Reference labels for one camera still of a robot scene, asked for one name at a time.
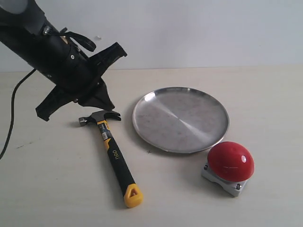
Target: hammer handle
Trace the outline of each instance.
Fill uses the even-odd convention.
[[[143,194],[135,183],[120,148],[110,132],[107,122],[98,122],[98,127],[103,137],[109,160],[119,182],[126,206],[130,208],[138,206],[143,201]]]

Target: white table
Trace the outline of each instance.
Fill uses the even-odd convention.
[[[0,138],[13,87],[25,73],[0,74]],[[1,227],[301,227],[303,225],[303,65],[180,70],[116,70],[104,75],[122,122],[112,133],[143,204],[126,209],[98,128],[78,118],[95,108],[68,104],[49,122],[35,107],[53,84],[35,73],[17,93],[11,142],[0,161]],[[225,140],[247,147],[255,174],[238,198],[200,176],[207,152],[182,156],[142,141],[133,107],[161,87],[200,89],[230,115]]]

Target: hammer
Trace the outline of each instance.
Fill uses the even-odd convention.
[[[118,179],[125,205],[129,208],[136,207],[142,203],[143,194],[134,182],[133,176],[128,169],[123,155],[110,132],[106,119],[115,119],[120,121],[121,117],[117,112],[103,110],[92,113],[89,117],[79,118],[79,123],[80,126],[84,126],[90,122],[98,125],[109,160]]]

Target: red button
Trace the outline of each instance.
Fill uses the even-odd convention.
[[[218,177],[231,182],[249,179],[255,170],[250,152],[234,142],[222,142],[214,146],[207,156],[209,167]]]

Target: black robotic end effector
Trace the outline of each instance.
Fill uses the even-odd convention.
[[[36,108],[45,121],[72,101],[108,111],[115,107],[101,76],[126,52],[115,43],[88,57],[72,39],[91,52],[96,48],[80,34],[59,32],[35,0],[0,0],[0,41],[56,84]]]

